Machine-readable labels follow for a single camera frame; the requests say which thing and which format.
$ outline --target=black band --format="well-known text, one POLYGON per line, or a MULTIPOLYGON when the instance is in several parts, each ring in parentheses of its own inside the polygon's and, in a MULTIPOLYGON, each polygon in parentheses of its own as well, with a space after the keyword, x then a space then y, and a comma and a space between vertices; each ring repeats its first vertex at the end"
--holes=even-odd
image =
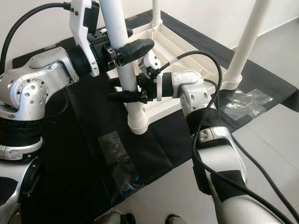
POLYGON ((172 97, 173 86, 171 79, 171 72, 166 72, 162 76, 162 97, 172 97))
POLYGON ((41 120, 17 121, 0 118, 0 145, 30 146, 40 141, 41 120))
POLYGON ((65 50, 70 57, 71 63, 79 77, 91 72, 89 62, 79 45, 67 48, 65 50))
POLYGON ((14 179, 0 176, 0 206, 14 194, 18 182, 14 179))
POLYGON ((43 163, 40 159, 35 159, 28 167, 20 188, 19 201, 22 202, 34 191, 43 172, 43 163))
MULTIPOLYGON (((246 186, 243 181, 240 170, 221 171, 219 172, 219 174, 229 178, 230 180, 238 183, 239 185, 242 185, 244 187, 246 186)), ((225 200, 231 197, 245 195, 245 193, 243 193, 239 189, 227 184, 226 182, 214 176, 213 174, 211 174, 211 180, 221 202, 224 202, 225 200)))
POLYGON ((223 126, 219 113, 213 108, 202 108, 193 111, 186 119, 191 134, 195 133, 196 128, 199 125, 201 126, 201 129, 223 126))

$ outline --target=gray tile floor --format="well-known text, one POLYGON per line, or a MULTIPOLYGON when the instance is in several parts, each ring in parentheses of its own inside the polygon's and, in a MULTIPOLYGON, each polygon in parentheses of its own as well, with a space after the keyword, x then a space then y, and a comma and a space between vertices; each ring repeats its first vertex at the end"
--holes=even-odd
MULTIPOLYGON (((299 87, 299 23, 291 21, 258 37, 250 59, 299 87)), ((299 113, 283 105, 234 132, 234 136, 269 172, 290 203, 299 211, 299 113)), ((249 187, 294 220, 263 175, 242 155, 249 187)), ((192 161, 144 187, 113 210, 136 216, 138 224, 163 224, 176 213, 189 224, 216 224, 214 204, 196 185, 192 161)))

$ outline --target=plastic bag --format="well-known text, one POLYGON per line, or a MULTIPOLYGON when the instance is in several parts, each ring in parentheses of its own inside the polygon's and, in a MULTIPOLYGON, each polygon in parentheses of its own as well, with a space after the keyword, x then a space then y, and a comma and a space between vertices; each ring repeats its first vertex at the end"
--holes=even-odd
POLYGON ((139 183, 139 174, 122 145, 117 132, 103 135, 98 140, 122 196, 126 198, 143 187, 144 184, 139 183))
POLYGON ((247 94, 236 90, 230 97, 231 102, 220 108, 231 119, 238 120, 245 115, 254 118, 264 112, 264 104, 273 100, 273 98, 264 94, 262 91, 255 89, 247 94))

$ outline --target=black mat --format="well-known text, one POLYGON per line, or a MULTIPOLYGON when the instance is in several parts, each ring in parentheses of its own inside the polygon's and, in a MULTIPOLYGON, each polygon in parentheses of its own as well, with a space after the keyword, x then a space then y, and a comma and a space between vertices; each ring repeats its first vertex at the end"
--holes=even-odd
MULTIPOLYGON (((233 51, 165 13, 162 19, 165 26, 196 48, 210 52, 221 66, 228 68, 233 51)), ((127 20, 127 26, 135 28, 150 21, 151 12, 146 12, 127 20)), ((72 44, 74 40, 70 38, 57 46, 67 48, 72 44)), ((43 51, 14 59, 14 67, 21 67, 43 51)), ((296 92, 294 86, 251 61, 247 61, 242 75, 240 90, 247 93, 258 88, 273 98, 267 109, 296 92)), ((72 106, 61 116, 44 121, 41 158, 46 171, 36 193, 22 205, 23 223, 86 223, 122 200, 100 152, 97 138, 104 134, 117 131, 145 184, 190 158, 191 140, 181 111, 151 124, 145 134, 134 135, 128 128, 124 106, 107 101, 107 94, 114 92, 107 81, 105 74, 85 76, 67 87, 72 106)), ((222 105, 227 103, 229 94, 231 91, 221 91, 222 105)), ((63 95, 59 92, 47 105, 47 112, 61 101, 63 95)), ((229 121, 227 126, 233 131, 250 119, 229 121)))

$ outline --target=black cable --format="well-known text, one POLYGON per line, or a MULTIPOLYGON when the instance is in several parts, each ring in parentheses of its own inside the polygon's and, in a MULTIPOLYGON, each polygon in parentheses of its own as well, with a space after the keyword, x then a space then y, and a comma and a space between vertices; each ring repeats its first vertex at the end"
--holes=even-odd
POLYGON ((67 109, 67 107, 69 106, 70 104, 70 98, 69 96, 67 95, 66 91, 64 89, 62 89, 63 93, 64 93, 64 98, 65 98, 65 104, 64 104, 64 107, 62 108, 62 110, 56 114, 53 114, 53 115, 50 115, 50 116, 45 116, 44 119, 51 119, 51 118, 55 118, 59 115, 61 115, 63 112, 65 112, 65 110, 67 109))
MULTIPOLYGON (((220 67, 220 65, 218 64, 218 62, 216 61, 216 59, 213 56, 211 56, 209 53, 206 53, 206 52, 201 51, 201 50, 189 51, 187 53, 181 54, 180 56, 177 56, 177 59, 180 60, 183 57, 186 57, 186 56, 189 56, 189 55, 204 55, 204 56, 207 56, 208 58, 210 58, 214 62, 214 64, 217 67, 217 71, 218 71, 218 75, 219 75, 219 77, 218 77, 218 85, 217 85, 217 88, 215 90, 215 94, 213 95, 210 103, 206 106, 207 108, 210 108, 211 105, 214 103, 216 97, 218 96, 220 88, 221 88, 221 83, 222 83, 222 71, 221 71, 221 67, 220 67)), ((170 66, 170 62, 168 62, 167 64, 163 65, 162 68, 159 69, 159 71, 160 72, 163 71, 168 66, 170 66)))
POLYGON ((239 147, 239 149, 244 153, 247 158, 249 158, 253 164, 261 171, 261 173, 264 175, 264 177, 267 179, 277 196, 280 198, 280 200, 285 204, 285 206, 288 208, 288 210, 291 212, 291 214, 294 216, 296 221, 299 223, 299 215, 296 212, 296 210, 292 207, 292 205, 288 202, 288 200, 284 197, 284 195, 281 193, 281 191, 278 189, 274 181, 271 179, 269 174, 264 170, 264 168, 259 164, 242 146, 241 144, 237 141, 237 139, 232 135, 232 139, 234 140, 235 144, 239 147))
MULTIPOLYGON (((204 52, 204 51, 190 51, 187 53, 184 53, 180 56, 177 57, 177 59, 181 59, 183 57, 189 56, 189 55, 194 55, 194 54, 200 54, 200 55, 205 55, 207 57, 209 57, 216 65, 217 70, 218 70, 218 74, 219 74, 219 80, 218 80, 218 85, 216 86, 216 83, 212 83, 216 90, 215 90, 215 94, 212 97, 210 103, 208 104, 207 108, 210 108, 211 105, 213 104, 214 100, 216 97, 218 97, 219 95, 219 91, 221 88, 221 83, 222 83, 222 71, 221 71, 221 67, 218 64, 218 62, 208 53, 204 52)), ((170 66, 170 62, 168 62, 167 64, 165 64, 161 69, 160 72, 163 71, 164 69, 166 69, 168 66, 170 66)), ((257 200, 259 203, 263 204, 265 207, 267 207, 270 211, 272 211, 278 218, 280 218, 283 222, 285 222, 286 224, 292 224, 292 222, 284 215, 282 214, 277 208, 275 208, 273 205, 271 205, 268 201, 266 201, 265 199, 263 199, 262 197, 260 197, 259 195, 257 195, 256 193, 252 192, 251 190, 247 189, 244 186, 241 186, 237 183, 235 183, 234 181, 228 179, 225 176, 220 175, 219 173, 217 173, 216 171, 214 171, 213 169, 211 169, 209 166, 207 166, 206 164, 204 164, 201 159, 198 157, 197 152, 196 152, 196 142, 197 142, 197 138, 198 138, 198 134, 200 131, 200 126, 197 128, 195 134, 194 134, 194 138, 192 141, 192 156, 195 158, 195 161, 198 162, 205 170, 207 170, 208 172, 210 172, 211 174, 215 175, 216 177, 222 179, 224 182, 226 182, 227 184, 239 189, 240 191, 244 192, 245 194, 251 196, 252 198, 254 198, 255 200, 257 200)))
POLYGON ((23 15, 14 25, 13 27, 10 29, 8 35, 6 36, 6 39, 4 41, 3 44, 3 48, 2 48, 2 52, 1 52, 1 58, 0 58, 0 74, 4 73, 5 71, 5 61, 6 61, 6 56, 7 56, 7 52, 8 52, 8 47, 9 44, 14 36, 14 33, 17 31, 17 29, 19 28, 19 26, 26 21, 29 17, 33 16, 34 14, 45 10, 47 8, 55 8, 55 7, 61 7, 64 8, 66 10, 70 10, 71 9, 71 4, 64 2, 64 3, 49 3, 49 4, 44 4, 42 6, 36 7, 34 9, 32 9, 31 11, 27 12, 25 15, 23 15))
MULTIPOLYGON (((205 79, 205 78, 204 78, 204 81, 207 82, 207 83, 211 83, 211 84, 213 84, 214 87, 215 87, 215 91, 216 91, 216 89, 217 89, 217 84, 216 84, 215 82, 213 82, 212 80, 209 80, 209 79, 205 79)), ((220 111, 219 111, 219 94, 217 95, 216 109, 217 109, 218 112, 220 112, 220 111)))
POLYGON ((238 183, 236 183, 236 182, 228 179, 227 177, 225 177, 225 176, 217 173, 212 168, 210 168, 209 166, 207 166, 206 164, 204 164, 201 161, 201 159, 199 158, 199 156, 197 155, 197 152, 196 152, 196 142, 197 142, 199 131, 200 131, 200 126, 197 128, 197 131, 194 134, 193 141, 192 141, 192 156, 195 159, 194 161, 196 161, 197 163, 199 163, 209 173, 211 173, 211 174, 215 175, 216 177, 218 177, 219 179, 223 180, 225 183, 227 183, 227 184, 229 184, 229 185, 237 188, 238 190, 242 191, 243 193, 245 193, 245 194, 249 195, 250 197, 254 198, 255 200, 257 200, 259 203, 261 203, 266 208, 268 208, 271 212, 273 212, 273 214, 275 214, 278 218, 280 218, 284 223, 286 223, 286 224, 292 224, 292 222, 283 213, 281 213, 277 208, 275 208, 268 201, 266 201, 265 199, 263 199, 262 197, 260 197, 256 193, 252 192, 248 188, 246 188, 246 187, 244 187, 244 186, 242 186, 242 185, 240 185, 240 184, 238 184, 238 183))

